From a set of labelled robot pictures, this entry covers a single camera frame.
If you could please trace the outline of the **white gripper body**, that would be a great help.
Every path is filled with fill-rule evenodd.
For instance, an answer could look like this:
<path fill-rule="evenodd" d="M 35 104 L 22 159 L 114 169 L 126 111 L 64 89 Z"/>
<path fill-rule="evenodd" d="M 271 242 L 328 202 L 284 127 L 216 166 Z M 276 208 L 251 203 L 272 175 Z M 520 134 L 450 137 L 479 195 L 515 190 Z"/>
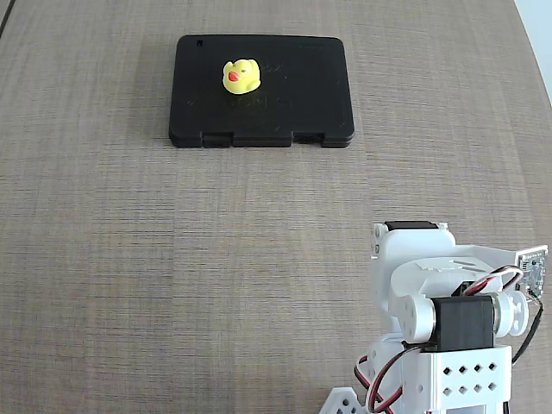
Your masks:
<path fill-rule="evenodd" d="M 461 245 L 445 223 L 391 221 L 373 226 L 372 286 L 375 300 L 404 296 L 415 291 L 400 281 L 392 292 L 392 274 L 403 267 L 421 285 L 426 279 L 440 282 L 453 292 L 463 282 L 474 282 L 491 271 L 517 264 L 516 251 Z"/>

